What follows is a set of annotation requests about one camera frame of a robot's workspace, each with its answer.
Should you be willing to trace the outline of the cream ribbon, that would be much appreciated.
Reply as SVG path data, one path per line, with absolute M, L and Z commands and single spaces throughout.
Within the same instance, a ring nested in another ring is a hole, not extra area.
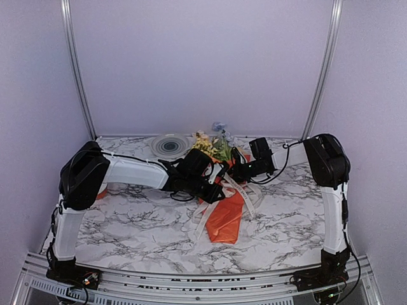
M 260 207 L 264 195 L 254 184 L 246 184 L 242 192 L 224 183 L 226 198 L 209 204 L 199 199 L 193 213 L 193 222 L 197 224 L 194 239 L 200 239 L 207 233 L 212 243 L 234 244 L 238 240 L 240 223 L 243 216 L 252 217 Z

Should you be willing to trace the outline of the green leafy fake stem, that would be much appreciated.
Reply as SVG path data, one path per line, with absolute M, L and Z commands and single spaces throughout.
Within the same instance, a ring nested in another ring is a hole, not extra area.
M 232 147 L 226 137 L 217 136 L 212 139 L 212 156 L 219 161 L 231 160 Z

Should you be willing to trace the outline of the yellow daisy fake bunch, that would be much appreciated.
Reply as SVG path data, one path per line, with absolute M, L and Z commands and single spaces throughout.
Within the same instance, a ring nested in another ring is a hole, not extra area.
M 213 156 L 217 152 L 208 137 L 197 137 L 192 149 L 198 149 L 208 156 Z

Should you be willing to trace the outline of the pink rose fake stem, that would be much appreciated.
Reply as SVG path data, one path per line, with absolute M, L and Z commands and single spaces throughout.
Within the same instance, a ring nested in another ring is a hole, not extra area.
M 192 133 L 192 136 L 197 140 L 210 140 L 210 137 L 203 130 Z

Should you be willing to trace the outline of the brown orange wrapping paper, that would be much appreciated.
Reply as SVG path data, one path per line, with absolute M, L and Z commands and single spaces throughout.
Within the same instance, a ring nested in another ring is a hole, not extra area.
M 228 173 L 217 181 L 221 183 L 223 191 L 226 191 L 225 198 L 211 204 L 199 199 L 193 214 L 197 221 L 195 239 L 199 240 L 203 232 L 207 232 L 212 243 L 234 244 L 238 240 L 243 213 L 246 211 L 251 217 L 254 216 L 254 203 L 245 190 L 245 182 L 235 182 Z

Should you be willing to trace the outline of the blue fake flower stem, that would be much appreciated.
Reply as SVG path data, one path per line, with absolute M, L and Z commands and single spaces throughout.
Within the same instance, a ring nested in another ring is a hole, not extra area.
M 228 142 L 231 142 L 233 137 L 231 136 L 231 133 L 226 130 L 227 125 L 222 122 L 213 122 L 212 124 L 212 131 L 216 132 L 218 137 L 221 137 L 223 139 L 226 139 Z

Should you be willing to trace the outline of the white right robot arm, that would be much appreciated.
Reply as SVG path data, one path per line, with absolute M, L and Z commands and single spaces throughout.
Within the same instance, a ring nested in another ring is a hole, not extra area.
M 351 169 L 350 160 L 340 141 L 329 133 L 284 144 L 273 152 L 264 137 L 249 142 L 252 161 L 247 161 L 236 148 L 231 149 L 230 175 L 236 182 L 257 185 L 269 184 L 286 168 L 306 164 L 320 188 L 324 202 L 325 238 L 321 260 L 347 260 L 350 255 L 347 241 L 347 191 Z

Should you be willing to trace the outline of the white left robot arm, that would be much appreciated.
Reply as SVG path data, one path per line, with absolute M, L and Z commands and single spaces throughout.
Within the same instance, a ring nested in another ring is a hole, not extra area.
M 67 283 L 80 278 L 74 264 L 76 241 L 85 212 L 102 196 L 109 184 L 145 186 L 172 195 L 185 193 L 206 203 L 224 199 L 219 179 L 229 168 L 198 149 L 183 158 L 150 161 L 101 149 L 87 142 L 61 169 L 59 202 L 52 214 L 53 239 L 48 260 Z

